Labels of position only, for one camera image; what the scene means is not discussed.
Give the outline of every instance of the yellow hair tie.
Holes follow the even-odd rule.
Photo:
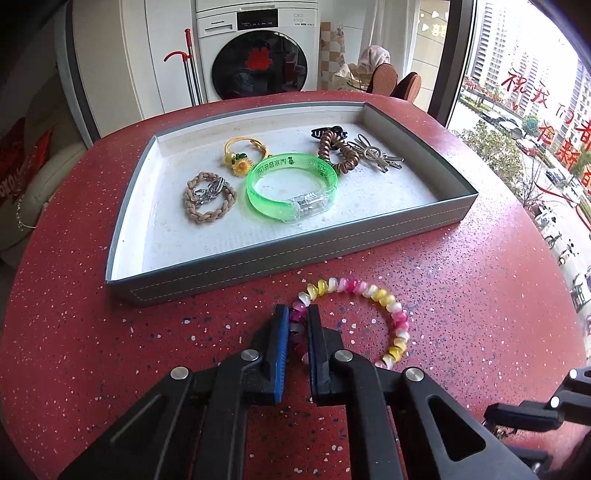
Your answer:
[[[262,160],[271,156],[266,145],[257,140],[256,138],[250,137],[234,137],[231,138],[226,142],[223,147],[223,162],[228,166],[232,167],[232,171],[234,175],[238,177],[245,177],[248,172],[250,172],[251,168],[254,166],[254,163],[248,158],[245,153],[234,153],[230,151],[230,147],[236,143],[243,140],[248,140],[255,148],[260,150],[262,153]]]

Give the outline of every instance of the bicycle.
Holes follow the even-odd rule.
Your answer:
[[[545,236],[544,240],[546,241],[546,243],[548,243],[548,246],[550,247],[550,249],[553,249],[555,244],[556,244],[556,240],[558,240],[559,238],[562,238],[562,233],[559,233],[556,236]]]

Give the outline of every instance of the washing machine door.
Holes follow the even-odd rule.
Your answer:
[[[308,63],[300,46],[286,35],[255,30],[230,40],[212,66],[212,82],[221,100],[298,92]]]

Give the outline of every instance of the green bracelet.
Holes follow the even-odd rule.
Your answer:
[[[319,176],[326,187],[290,200],[271,200],[255,191],[256,183],[267,173],[283,168],[301,168]],[[255,165],[246,177],[246,194],[252,206],[263,215],[282,222],[296,222],[301,218],[328,210],[335,199],[337,175],[328,163],[303,153],[273,155]]]

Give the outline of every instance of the black hair clip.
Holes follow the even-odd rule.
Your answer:
[[[340,125],[335,125],[334,127],[315,128],[314,130],[312,130],[312,138],[315,138],[316,140],[320,140],[322,138],[322,135],[324,135],[324,132],[326,132],[327,130],[332,130],[343,141],[345,140],[345,138],[347,138],[347,132],[344,131],[343,127],[341,127]],[[331,143],[330,149],[336,150],[336,149],[338,149],[338,147],[336,145],[334,145],[333,143]]]

